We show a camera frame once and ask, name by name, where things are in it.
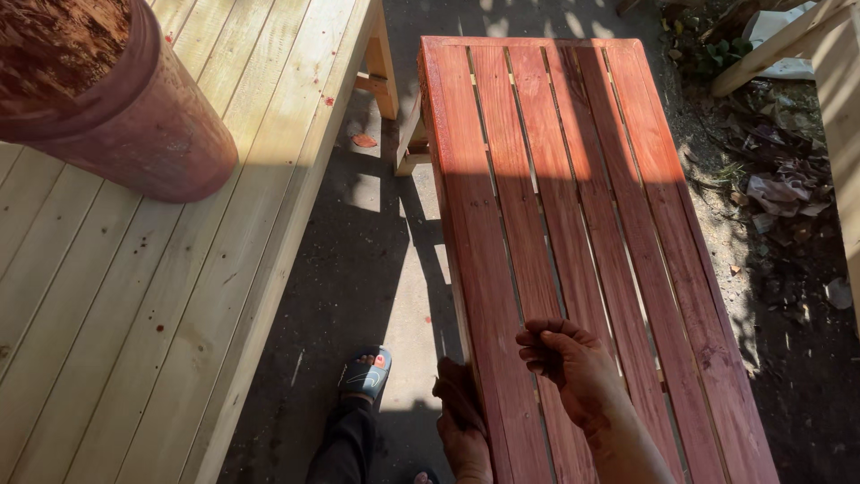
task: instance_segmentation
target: black pants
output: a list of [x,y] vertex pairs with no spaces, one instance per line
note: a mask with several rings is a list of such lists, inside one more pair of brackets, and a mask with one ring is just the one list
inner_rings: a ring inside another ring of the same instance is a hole
[[322,444],[310,461],[307,484],[366,484],[376,443],[372,405],[342,399],[329,414]]

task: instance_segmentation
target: concrete floor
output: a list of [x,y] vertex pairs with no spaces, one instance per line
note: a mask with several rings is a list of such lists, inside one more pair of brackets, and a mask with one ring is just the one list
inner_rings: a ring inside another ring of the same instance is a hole
[[[384,0],[401,116],[418,91],[421,35],[636,37],[662,89],[660,13],[642,2],[624,18],[603,0]],[[337,398],[344,358],[383,343],[393,368],[378,407],[371,482],[411,482],[433,468],[453,482],[435,421],[436,361],[461,360],[456,316],[429,165],[394,178],[380,160],[396,140],[372,96],[356,90],[278,315],[224,462],[222,483],[304,482]],[[381,140],[371,149],[349,136]]]

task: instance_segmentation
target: wooden bench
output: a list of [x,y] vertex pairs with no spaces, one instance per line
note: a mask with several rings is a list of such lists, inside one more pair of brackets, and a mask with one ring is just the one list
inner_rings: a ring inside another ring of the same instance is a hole
[[678,482],[776,483],[641,42],[424,37],[418,64],[496,481],[597,482],[517,357],[523,318],[563,316],[608,344]]
[[183,206],[0,145],[3,483],[215,482],[353,86],[397,114],[380,0],[153,9],[239,164]]

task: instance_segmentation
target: dirt ground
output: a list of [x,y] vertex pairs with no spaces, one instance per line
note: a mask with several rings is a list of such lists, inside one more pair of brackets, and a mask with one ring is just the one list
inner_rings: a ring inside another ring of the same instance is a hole
[[[685,12],[686,34],[707,27],[690,28],[695,22],[687,19],[716,18],[727,5]],[[661,39],[668,57],[676,35]],[[679,150],[691,152],[681,162],[780,481],[854,481],[860,472],[857,324],[853,307],[837,309],[826,295],[830,281],[847,277],[835,199],[825,196],[834,202],[815,217],[777,217],[774,228],[759,233],[753,216],[764,212],[761,206],[754,200],[739,205],[731,196],[779,162],[767,153],[741,156],[725,142],[737,104],[754,114],[765,109],[774,125],[824,142],[814,83],[764,81],[736,91],[735,101],[714,103],[708,79],[683,75],[683,62],[666,63],[666,115]],[[792,113],[779,119],[768,104]],[[817,168],[824,172],[819,187],[832,185],[826,160]],[[809,236],[794,237],[798,229]]]

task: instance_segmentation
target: green plant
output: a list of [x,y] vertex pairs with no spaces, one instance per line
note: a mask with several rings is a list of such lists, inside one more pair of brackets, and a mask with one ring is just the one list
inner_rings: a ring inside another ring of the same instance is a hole
[[716,76],[750,53],[752,49],[753,44],[749,40],[741,38],[732,40],[731,44],[725,39],[716,44],[706,44],[704,53],[696,53],[696,60],[698,61],[696,74],[707,77]]
[[714,172],[714,183],[719,184],[737,184],[743,176],[746,175],[744,165],[740,163],[729,163],[721,169]]

